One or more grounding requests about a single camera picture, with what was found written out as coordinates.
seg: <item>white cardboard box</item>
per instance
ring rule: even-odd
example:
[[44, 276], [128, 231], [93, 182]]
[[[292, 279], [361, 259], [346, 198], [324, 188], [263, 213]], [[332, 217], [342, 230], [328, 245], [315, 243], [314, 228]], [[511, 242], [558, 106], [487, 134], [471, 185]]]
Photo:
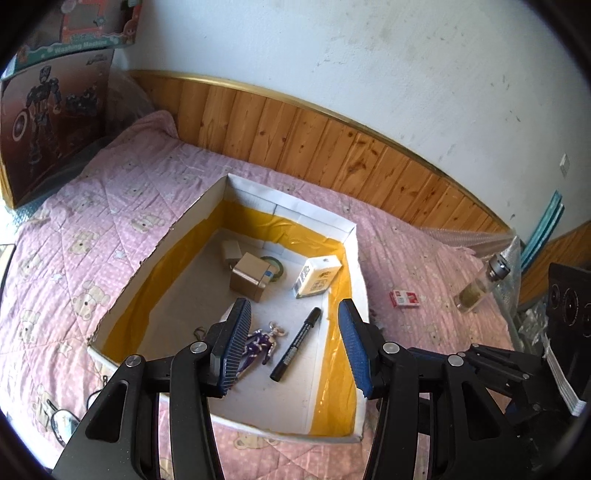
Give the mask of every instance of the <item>white cardboard box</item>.
[[[313, 435], [315, 442], [360, 441], [365, 399], [355, 388], [348, 364], [342, 364], [346, 355], [339, 356], [341, 364], [336, 366], [328, 359], [334, 359], [339, 349], [344, 352], [340, 336], [328, 336], [338, 329], [338, 301], [351, 296], [368, 321], [356, 226], [232, 174], [207, 190], [142, 263], [100, 321], [89, 353], [114, 370], [133, 353], [147, 359], [174, 355], [195, 341], [195, 328], [206, 329], [220, 321], [238, 297], [229, 289], [230, 272], [220, 259], [220, 243], [227, 239], [238, 240], [242, 252], [272, 255], [283, 263], [284, 275], [268, 286], [259, 303], [251, 302], [251, 331], [275, 321], [288, 333], [279, 338], [268, 365], [251, 367], [225, 398], [209, 400], [212, 421], [278, 440], [309, 442]], [[185, 258], [191, 248], [194, 255]], [[331, 287], [321, 295], [295, 299], [292, 287], [306, 259], [331, 254], [343, 264]], [[166, 275], [157, 273], [171, 265], [182, 268], [169, 275], [174, 280], [166, 285], [162, 280]], [[274, 382], [269, 374], [315, 306], [322, 308], [322, 318], [284, 378]], [[331, 368], [337, 367], [340, 371], [335, 374]], [[332, 389], [331, 404], [317, 402], [325, 389]]]

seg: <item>blue gripper pad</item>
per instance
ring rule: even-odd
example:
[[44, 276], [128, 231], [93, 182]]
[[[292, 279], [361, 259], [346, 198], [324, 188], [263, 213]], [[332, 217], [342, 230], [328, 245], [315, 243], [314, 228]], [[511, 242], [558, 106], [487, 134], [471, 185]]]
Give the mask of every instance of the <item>blue gripper pad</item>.
[[225, 395], [236, 381], [238, 365], [244, 353], [246, 337], [251, 329], [251, 303], [247, 299], [237, 299], [228, 315], [228, 327], [232, 327], [228, 345], [222, 359], [222, 372], [219, 386]]
[[361, 342], [361, 338], [355, 329], [355, 322], [362, 322], [357, 309], [351, 301], [350, 304], [343, 300], [339, 303], [339, 329], [343, 338], [347, 358], [353, 372], [355, 385], [363, 392], [365, 398], [371, 397], [374, 386], [371, 381], [369, 358]]

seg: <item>brown box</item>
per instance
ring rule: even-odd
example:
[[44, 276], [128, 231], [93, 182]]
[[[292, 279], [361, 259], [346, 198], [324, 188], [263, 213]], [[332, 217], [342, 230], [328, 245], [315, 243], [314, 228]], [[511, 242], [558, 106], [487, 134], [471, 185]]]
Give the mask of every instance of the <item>brown box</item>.
[[269, 262], [247, 252], [232, 269], [230, 289], [251, 300], [259, 301], [276, 273], [277, 269]]

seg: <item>purple toy figure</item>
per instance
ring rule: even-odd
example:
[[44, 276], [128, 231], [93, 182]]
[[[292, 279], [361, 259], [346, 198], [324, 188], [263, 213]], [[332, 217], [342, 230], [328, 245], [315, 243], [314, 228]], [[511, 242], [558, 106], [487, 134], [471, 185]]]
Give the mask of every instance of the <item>purple toy figure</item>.
[[265, 365], [271, 359], [271, 355], [273, 354], [273, 350], [275, 350], [275, 346], [277, 344], [275, 337], [282, 337], [285, 335], [285, 332], [283, 329], [279, 328], [275, 322], [269, 323], [269, 328], [271, 331], [268, 333], [263, 332], [262, 329], [258, 329], [246, 337], [246, 339], [250, 340], [250, 342], [244, 346], [244, 353], [242, 356], [247, 355], [247, 357], [246, 360], [244, 360], [244, 363], [238, 369], [238, 377], [244, 373], [244, 370], [252, 365], [254, 360], [256, 360], [257, 356], [259, 356], [263, 350], [266, 352], [262, 360], [262, 364]]

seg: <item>cardboard box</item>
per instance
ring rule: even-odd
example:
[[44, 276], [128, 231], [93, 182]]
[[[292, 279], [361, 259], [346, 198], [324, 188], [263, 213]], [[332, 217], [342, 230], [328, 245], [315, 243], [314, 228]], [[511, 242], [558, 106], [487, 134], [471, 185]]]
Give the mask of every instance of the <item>cardboard box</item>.
[[[232, 273], [220, 262], [221, 242], [230, 239], [243, 253], [268, 255], [283, 265], [281, 278], [251, 304], [251, 331], [267, 330], [273, 321], [287, 334], [277, 339], [267, 365], [246, 371], [223, 399], [209, 399], [212, 420], [280, 440], [360, 441], [365, 399], [355, 388], [337, 324], [344, 298], [353, 298], [368, 321], [356, 226], [231, 174], [205, 191], [142, 262], [101, 319], [90, 354], [111, 368], [132, 353], [147, 359], [175, 355], [194, 341], [196, 329], [223, 319], [241, 296], [229, 288]], [[318, 255], [336, 255], [343, 267], [323, 294], [297, 300], [293, 284], [306, 259]], [[274, 382], [270, 373], [314, 307], [322, 309], [322, 318], [281, 382]]]
[[246, 252], [230, 275], [230, 288], [245, 297], [259, 301], [277, 269], [269, 262]]
[[232, 270], [242, 258], [240, 245], [236, 240], [225, 240], [222, 242], [222, 261]]
[[140, 10], [141, 0], [56, 2], [18, 49], [2, 78], [63, 55], [132, 45]]
[[421, 303], [418, 301], [418, 295], [413, 291], [392, 290], [390, 292], [390, 301], [392, 307], [418, 307]]
[[295, 297], [301, 299], [326, 291], [342, 266], [335, 255], [309, 258], [295, 282]]
[[0, 83], [0, 183], [15, 208], [102, 137], [113, 50], [46, 61]]

